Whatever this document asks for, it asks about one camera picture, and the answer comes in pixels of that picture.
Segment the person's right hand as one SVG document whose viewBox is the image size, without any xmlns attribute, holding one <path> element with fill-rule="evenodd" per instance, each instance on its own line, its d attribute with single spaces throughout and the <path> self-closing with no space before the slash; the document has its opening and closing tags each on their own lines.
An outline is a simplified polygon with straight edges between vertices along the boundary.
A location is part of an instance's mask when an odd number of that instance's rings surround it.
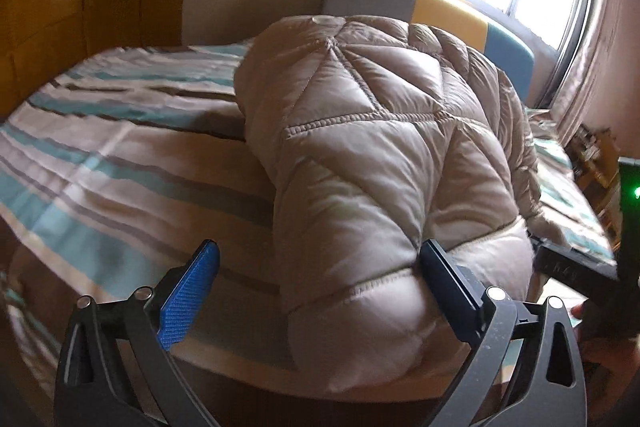
<svg viewBox="0 0 640 427">
<path fill-rule="evenodd" d="M 600 381 L 590 384 L 587 391 L 590 421 L 602 421 L 627 394 L 639 374 L 639 338 L 582 339 L 580 323 L 575 329 L 582 361 L 603 369 Z"/>
</svg>

